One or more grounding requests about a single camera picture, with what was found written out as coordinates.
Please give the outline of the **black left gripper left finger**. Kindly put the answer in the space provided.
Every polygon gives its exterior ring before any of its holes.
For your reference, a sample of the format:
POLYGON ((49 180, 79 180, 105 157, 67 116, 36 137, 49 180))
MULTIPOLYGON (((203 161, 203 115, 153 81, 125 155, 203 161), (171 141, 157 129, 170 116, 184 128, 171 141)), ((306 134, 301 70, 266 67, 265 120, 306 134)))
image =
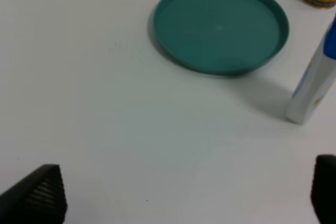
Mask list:
POLYGON ((64 223, 67 209, 57 164, 42 165, 1 194, 1 223, 64 223))

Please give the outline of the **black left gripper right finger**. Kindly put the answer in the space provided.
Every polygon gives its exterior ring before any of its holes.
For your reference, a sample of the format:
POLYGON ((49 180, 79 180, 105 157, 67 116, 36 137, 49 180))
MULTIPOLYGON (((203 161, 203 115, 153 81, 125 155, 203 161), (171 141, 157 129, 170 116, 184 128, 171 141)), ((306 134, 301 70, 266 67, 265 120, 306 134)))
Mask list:
POLYGON ((335 223, 335 155, 318 155, 314 166, 311 203, 319 223, 335 223))

